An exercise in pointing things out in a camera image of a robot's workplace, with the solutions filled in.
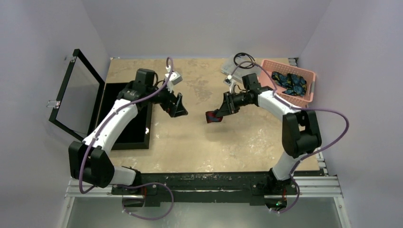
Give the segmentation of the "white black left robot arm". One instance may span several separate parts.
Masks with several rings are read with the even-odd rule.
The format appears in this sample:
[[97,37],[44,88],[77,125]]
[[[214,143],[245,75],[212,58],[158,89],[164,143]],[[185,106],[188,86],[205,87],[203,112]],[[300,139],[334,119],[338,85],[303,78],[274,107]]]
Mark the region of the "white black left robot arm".
[[129,194],[137,194],[142,187],[136,178],[137,170],[114,166],[109,158],[118,137],[127,125],[149,105],[158,104],[172,118],[187,115],[182,104],[182,94],[175,94],[173,87],[182,82],[182,76],[168,66],[163,84],[154,82],[156,72],[150,69],[137,70],[135,79],[126,84],[102,122],[82,141],[73,141],[69,148],[71,177],[78,180],[81,193],[86,193],[83,184],[92,188],[108,185],[123,185]]

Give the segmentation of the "red navy striped tie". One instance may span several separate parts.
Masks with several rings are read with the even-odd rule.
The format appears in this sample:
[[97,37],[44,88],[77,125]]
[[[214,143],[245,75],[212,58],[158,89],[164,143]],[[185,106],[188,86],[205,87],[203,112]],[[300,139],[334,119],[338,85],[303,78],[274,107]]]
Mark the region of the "red navy striped tie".
[[219,123],[223,120],[222,116],[217,116],[217,113],[219,112],[218,109],[215,109],[213,111],[206,111],[205,112],[205,118],[206,118],[206,123]]

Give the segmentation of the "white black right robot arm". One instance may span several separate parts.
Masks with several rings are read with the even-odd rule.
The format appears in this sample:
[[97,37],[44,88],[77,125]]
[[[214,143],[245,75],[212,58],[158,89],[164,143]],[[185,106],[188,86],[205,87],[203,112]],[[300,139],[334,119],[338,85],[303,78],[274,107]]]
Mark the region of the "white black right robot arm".
[[267,188],[279,193],[291,182],[292,174],[304,157],[311,155],[322,144],[319,124],[314,111],[300,110],[276,95],[269,86],[262,86],[255,73],[242,77],[244,90],[234,91],[236,82],[227,76],[224,83],[229,91],[223,93],[219,109],[206,112],[208,123],[221,122],[223,117],[236,114],[242,106],[255,105],[277,117],[282,122],[283,153],[279,161],[269,170]]

